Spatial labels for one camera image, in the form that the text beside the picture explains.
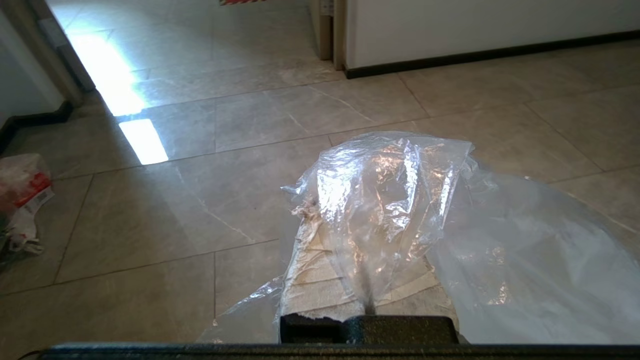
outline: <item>black baseboard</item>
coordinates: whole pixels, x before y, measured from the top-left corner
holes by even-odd
[[[362,78],[364,76],[389,74],[391,72],[425,69],[428,67],[453,65],[453,64],[459,64],[459,63],[470,63],[473,61],[490,60],[490,59],[496,59],[496,58],[505,58],[508,56],[519,56],[519,55],[526,55],[526,54],[542,53],[544,51],[568,49],[571,47],[598,45],[598,44],[605,44],[608,42],[633,40],[637,38],[640,38],[640,30],[626,31],[623,33],[613,33],[613,34],[606,34],[606,35],[597,35],[594,37],[544,42],[540,44],[505,47],[502,49],[478,51],[475,53],[455,54],[455,55],[439,56],[437,58],[418,59],[418,60],[411,60],[411,61],[402,61],[398,63],[388,63],[388,64],[373,65],[373,66],[367,66],[367,67],[359,67],[355,69],[347,69],[344,71],[344,73],[347,79],[355,79],[355,78]]]
[[[52,113],[42,113],[36,115],[14,116],[7,119],[0,129],[0,153],[2,153],[21,127],[57,124],[66,122],[71,116],[74,107],[70,102],[65,101]]]

